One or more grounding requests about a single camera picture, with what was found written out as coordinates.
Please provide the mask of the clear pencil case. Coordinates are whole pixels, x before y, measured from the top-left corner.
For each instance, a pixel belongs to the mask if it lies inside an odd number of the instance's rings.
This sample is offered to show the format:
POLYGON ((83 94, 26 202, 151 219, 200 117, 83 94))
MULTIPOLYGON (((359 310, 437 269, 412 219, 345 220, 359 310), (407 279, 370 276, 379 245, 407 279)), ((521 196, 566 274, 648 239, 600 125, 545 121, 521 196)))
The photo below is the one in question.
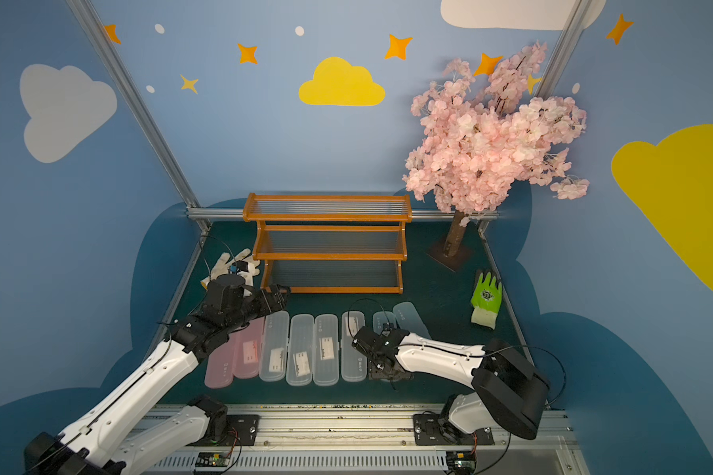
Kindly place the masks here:
POLYGON ((366 379, 366 357, 353 346, 357 332, 364 326, 364 314, 349 311, 342 314, 341 376, 346 382, 357 383, 366 379))
POLYGON ((314 317, 300 314, 291 318, 288 338, 286 382, 305 386, 313 379, 314 317))
POLYGON ((263 355, 259 364, 259 379, 264 382, 283 380, 286 372, 290 316, 285 311, 265 318, 263 355))
POLYGON ((317 386, 333 386, 340 378, 339 320, 335 315, 324 314, 315 319, 314 325, 313 380, 317 386))

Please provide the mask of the teal pencil case with label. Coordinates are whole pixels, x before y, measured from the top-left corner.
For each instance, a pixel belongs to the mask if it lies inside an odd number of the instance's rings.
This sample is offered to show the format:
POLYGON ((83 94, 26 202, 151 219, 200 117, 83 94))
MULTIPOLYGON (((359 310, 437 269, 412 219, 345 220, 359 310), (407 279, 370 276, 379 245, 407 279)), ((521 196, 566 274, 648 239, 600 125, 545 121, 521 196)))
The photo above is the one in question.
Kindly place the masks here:
POLYGON ((392 312, 379 311, 372 316, 372 329, 383 334, 398 328, 396 316, 392 312))

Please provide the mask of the teal pencil case plain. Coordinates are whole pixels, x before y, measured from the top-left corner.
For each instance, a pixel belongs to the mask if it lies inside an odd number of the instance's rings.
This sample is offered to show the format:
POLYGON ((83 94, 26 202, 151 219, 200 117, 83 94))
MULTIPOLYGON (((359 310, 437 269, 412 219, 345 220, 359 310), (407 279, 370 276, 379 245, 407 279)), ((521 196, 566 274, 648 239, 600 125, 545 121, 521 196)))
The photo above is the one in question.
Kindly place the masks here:
POLYGON ((392 310, 396 318, 396 325, 401 330, 417 334, 421 338, 431 340, 431 334, 427 326, 422 321, 416 307, 411 302, 401 302, 396 304, 392 310))

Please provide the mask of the pink pencil case inner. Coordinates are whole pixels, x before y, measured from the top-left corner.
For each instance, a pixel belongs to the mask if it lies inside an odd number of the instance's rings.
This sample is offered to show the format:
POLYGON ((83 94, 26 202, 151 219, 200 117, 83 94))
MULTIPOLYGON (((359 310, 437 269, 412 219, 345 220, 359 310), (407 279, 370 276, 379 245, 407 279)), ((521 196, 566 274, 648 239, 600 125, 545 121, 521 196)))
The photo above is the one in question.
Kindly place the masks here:
POLYGON ((265 319, 253 320, 247 328, 235 332, 234 376, 251 379, 259 375, 259 365, 263 355, 263 331, 265 319))

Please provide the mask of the pink pencil case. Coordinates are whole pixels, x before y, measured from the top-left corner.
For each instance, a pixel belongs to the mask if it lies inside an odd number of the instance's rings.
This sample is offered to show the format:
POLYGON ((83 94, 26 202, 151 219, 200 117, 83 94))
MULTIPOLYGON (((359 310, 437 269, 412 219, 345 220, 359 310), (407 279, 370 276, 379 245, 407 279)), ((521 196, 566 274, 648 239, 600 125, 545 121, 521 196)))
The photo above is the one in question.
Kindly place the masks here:
POLYGON ((235 376, 236 344, 237 342, 230 338, 209 356, 204 378, 207 388, 221 389, 232 384, 235 376))
POLYGON ((263 355, 263 331, 265 319, 253 320, 247 328, 235 332, 234 376, 251 379, 259 375, 259 365, 263 355))

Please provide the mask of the pink pencil case outer left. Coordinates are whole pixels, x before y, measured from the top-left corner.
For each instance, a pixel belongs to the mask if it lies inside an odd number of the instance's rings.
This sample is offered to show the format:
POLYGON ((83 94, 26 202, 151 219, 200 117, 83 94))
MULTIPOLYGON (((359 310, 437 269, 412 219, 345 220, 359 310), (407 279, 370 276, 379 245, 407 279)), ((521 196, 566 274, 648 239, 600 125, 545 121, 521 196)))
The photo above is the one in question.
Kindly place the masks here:
POLYGON ((237 342, 230 338, 209 356, 204 378, 207 388, 221 389, 232 384, 235 376, 236 344, 237 342))

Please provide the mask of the orange wooden three-tier shelf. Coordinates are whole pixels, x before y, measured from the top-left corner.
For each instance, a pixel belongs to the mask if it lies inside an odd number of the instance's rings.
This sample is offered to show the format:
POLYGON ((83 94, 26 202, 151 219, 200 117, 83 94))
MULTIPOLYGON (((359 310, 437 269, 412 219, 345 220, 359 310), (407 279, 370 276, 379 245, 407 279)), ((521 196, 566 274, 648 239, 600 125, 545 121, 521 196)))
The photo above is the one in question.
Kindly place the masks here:
MULTIPOLYGON (((354 213, 408 215, 401 196, 249 195, 251 214, 354 213)), ((255 259, 263 286, 300 294, 401 294, 409 223, 255 221, 255 259)))

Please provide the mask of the aluminium rear crossbar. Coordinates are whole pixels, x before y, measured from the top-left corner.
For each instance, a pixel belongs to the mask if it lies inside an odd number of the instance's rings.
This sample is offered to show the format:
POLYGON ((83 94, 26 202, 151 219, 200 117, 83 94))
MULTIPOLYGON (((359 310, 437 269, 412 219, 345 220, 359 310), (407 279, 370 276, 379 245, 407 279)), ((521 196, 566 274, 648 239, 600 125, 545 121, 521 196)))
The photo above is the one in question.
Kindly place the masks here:
POLYGON ((370 223, 412 223, 412 222, 451 222, 454 213, 442 213, 438 210, 417 210, 408 215, 376 215, 354 213, 278 213, 251 214, 247 216, 243 209, 234 208, 188 208, 186 215, 193 221, 243 221, 243 222, 370 222, 370 223))

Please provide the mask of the green circuit board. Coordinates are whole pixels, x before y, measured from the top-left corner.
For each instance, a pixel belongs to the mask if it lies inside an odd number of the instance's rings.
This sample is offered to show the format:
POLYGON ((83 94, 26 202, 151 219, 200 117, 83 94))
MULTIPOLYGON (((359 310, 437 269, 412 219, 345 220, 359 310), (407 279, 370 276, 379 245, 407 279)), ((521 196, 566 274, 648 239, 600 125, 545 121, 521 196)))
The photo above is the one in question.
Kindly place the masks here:
POLYGON ((227 454, 223 452, 200 452, 196 456, 195 469, 226 469, 230 465, 227 454))
POLYGON ((470 451, 448 451, 445 475, 473 475, 477 471, 477 457, 470 451))

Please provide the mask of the left green circuit board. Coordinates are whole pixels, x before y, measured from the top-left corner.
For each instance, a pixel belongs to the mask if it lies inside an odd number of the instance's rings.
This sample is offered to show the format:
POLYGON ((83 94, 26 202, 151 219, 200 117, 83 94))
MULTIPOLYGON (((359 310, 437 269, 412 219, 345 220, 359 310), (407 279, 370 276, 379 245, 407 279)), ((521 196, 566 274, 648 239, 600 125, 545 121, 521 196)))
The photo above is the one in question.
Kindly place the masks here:
POLYGON ((195 469, 226 469, 230 465, 227 454, 223 452, 200 452, 196 456, 195 469))

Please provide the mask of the pink artificial blossom tree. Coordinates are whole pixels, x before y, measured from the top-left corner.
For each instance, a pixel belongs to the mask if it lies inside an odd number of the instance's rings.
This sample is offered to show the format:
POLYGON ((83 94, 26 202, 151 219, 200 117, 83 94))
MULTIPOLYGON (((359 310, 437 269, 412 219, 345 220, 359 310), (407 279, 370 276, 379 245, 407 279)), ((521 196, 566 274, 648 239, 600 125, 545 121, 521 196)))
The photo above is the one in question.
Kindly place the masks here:
POLYGON ((572 97, 523 98, 539 82, 547 53, 534 43, 509 59, 485 57, 488 84, 473 98, 477 74, 454 59, 447 81, 412 101, 424 138, 405 162, 403 181, 416 199, 432 194, 440 211, 453 214, 447 237, 429 252, 449 269, 467 260, 461 243, 469 221, 495 211, 514 182, 547 186, 560 200, 588 192, 588 180, 568 173, 568 145, 585 131, 586 112, 572 97))

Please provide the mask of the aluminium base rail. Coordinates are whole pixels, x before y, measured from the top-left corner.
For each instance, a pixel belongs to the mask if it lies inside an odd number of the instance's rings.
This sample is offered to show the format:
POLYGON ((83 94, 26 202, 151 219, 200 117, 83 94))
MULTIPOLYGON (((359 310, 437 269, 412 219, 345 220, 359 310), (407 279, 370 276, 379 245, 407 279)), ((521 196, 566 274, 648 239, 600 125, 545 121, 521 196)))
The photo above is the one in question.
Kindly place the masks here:
POLYGON ((470 451, 480 474, 586 474, 588 465, 568 416, 548 411, 536 439, 510 435, 494 421, 494 445, 415 444, 412 416, 439 404, 231 405, 229 415, 259 415, 254 446, 182 447, 150 474, 445 474, 448 451, 470 451), (223 452, 230 465, 195 469, 200 452, 223 452))

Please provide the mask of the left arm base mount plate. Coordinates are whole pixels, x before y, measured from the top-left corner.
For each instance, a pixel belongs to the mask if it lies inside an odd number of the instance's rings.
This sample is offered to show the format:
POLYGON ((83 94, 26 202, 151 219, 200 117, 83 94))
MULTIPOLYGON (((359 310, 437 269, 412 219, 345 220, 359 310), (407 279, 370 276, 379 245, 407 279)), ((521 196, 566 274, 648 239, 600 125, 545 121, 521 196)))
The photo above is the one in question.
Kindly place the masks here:
POLYGON ((235 443, 243 447, 253 447, 259 433, 260 420, 259 415, 227 415, 216 445, 227 447, 235 443))

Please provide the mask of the aluminium frame post left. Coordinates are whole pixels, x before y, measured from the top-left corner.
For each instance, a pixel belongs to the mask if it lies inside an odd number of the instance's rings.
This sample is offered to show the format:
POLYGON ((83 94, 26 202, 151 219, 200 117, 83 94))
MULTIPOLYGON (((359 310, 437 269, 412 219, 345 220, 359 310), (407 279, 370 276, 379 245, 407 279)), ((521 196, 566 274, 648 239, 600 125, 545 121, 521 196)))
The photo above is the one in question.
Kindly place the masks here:
POLYGON ((79 23, 88 41, 90 41, 93 49, 95 49, 99 59, 106 67, 145 138, 156 153, 156 157, 162 164, 164 171, 184 202, 186 209, 191 211, 200 208, 201 205, 197 196, 189 185, 164 135, 158 128, 124 61, 117 53, 116 45, 109 38, 92 2, 87 0, 67 0, 65 3, 79 23))

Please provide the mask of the aluminium frame post right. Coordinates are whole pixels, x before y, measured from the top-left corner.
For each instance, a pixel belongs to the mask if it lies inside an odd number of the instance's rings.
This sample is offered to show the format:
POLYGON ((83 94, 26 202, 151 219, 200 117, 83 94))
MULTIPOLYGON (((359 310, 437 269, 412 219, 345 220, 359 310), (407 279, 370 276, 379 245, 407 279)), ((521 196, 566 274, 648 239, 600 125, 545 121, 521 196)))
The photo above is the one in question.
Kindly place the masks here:
POLYGON ((585 19, 588 16, 591 5, 591 0, 576 0, 574 2, 572 11, 568 15, 568 21, 566 21, 566 25, 564 25, 564 29, 560 33, 554 52, 543 75, 543 80, 536 90, 535 95, 537 97, 548 98, 554 94, 584 31, 585 19))

